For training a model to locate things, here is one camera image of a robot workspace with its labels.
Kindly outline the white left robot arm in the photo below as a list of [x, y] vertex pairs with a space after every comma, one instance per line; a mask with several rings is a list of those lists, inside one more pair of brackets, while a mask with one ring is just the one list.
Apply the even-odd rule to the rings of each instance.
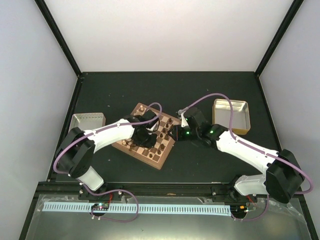
[[73, 128], [55, 153], [53, 170], [82, 183], [95, 199], [103, 199], [108, 188], [92, 166], [93, 155], [102, 148], [127, 139], [144, 148], [153, 147], [157, 137], [151, 130], [158, 123], [159, 116], [149, 109], [142, 115], [128, 115], [99, 128]]

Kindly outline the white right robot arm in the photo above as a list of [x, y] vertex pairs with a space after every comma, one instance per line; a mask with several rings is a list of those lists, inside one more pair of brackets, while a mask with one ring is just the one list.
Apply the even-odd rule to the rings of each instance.
[[175, 141], [199, 140], [205, 146], [234, 156], [257, 169], [258, 175], [237, 176], [228, 187], [228, 198], [234, 202], [247, 195], [269, 195], [286, 204], [298, 191], [305, 177], [296, 165], [292, 152], [271, 150], [234, 134], [227, 127], [211, 124], [196, 107], [179, 112], [180, 124], [170, 127]]

